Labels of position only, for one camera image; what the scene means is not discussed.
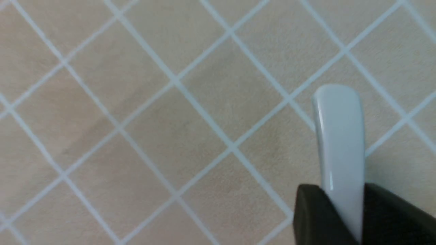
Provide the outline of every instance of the floor tile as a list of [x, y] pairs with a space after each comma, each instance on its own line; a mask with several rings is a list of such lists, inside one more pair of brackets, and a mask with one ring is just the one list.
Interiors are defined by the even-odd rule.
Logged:
[[186, 214], [174, 203], [128, 242], [128, 245], [149, 244], [210, 244], [211, 242]]
[[176, 188], [225, 150], [224, 143], [176, 88], [155, 101], [126, 130]]
[[18, 106], [18, 112], [63, 169], [113, 129], [65, 69]]
[[14, 102], [41, 79], [58, 59], [12, 4], [0, 14], [0, 90]]
[[218, 11], [225, 19], [229, 26], [234, 25], [252, 8], [254, 8], [260, 0], [210, 0], [209, 3]]
[[60, 183], [20, 216], [15, 225], [29, 244], [112, 243], [100, 224], [65, 183]]
[[121, 135], [94, 153], [71, 179], [120, 238], [170, 198]]
[[176, 74], [224, 34], [197, 0], [141, 1], [126, 16]]
[[112, 17], [103, 1], [20, 0], [20, 4], [64, 56]]
[[200, 179], [184, 200], [222, 244], [254, 244], [285, 219], [234, 155]]
[[339, 51], [296, 0], [272, 0], [237, 34], [289, 93]]
[[282, 100], [231, 39], [188, 74], [184, 84], [233, 141]]
[[415, 121], [418, 126], [436, 143], [436, 99], [433, 99], [416, 116]]
[[286, 226], [268, 245], [295, 245], [294, 228], [292, 225]]
[[395, 0], [308, 0], [308, 2], [347, 45], [388, 10]]
[[377, 93], [346, 57], [333, 64], [297, 96], [296, 101], [312, 118], [312, 95], [320, 86], [330, 83], [349, 86], [359, 93], [364, 111], [366, 147], [371, 146], [400, 120], [399, 114]]
[[163, 71], [118, 22], [81, 50], [72, 65], [119, 122], [168, 83]]
[[432, 30], [436, 31], [436, 2], [433, 0], [410, 0], [409, 3], [416, 8]]
[[118, 7], [118, 9], [121, 9], [124, 5], [128, 4], [130, 0], [112, 0], [112, 2]]
[[299, 184], [320, 184], [315, 133], [289, 106], [260, 127], [240, 149], [291, 209]]
[[351, 51], [407, 112], [436, 90], [434, 44], [402, 8]]
[[0, 241], [4, 245], [20, 245], [21, 243], [17, 241], [14, 235], [8, 230], [5, 229], [0, 233]]
[[9, 217], [58, 176], [8, 115], [0, 121], [0, 210]]
[[366, 181], [436, 216], [436, 158], [408, 127], [402, 127], [366, 159]]

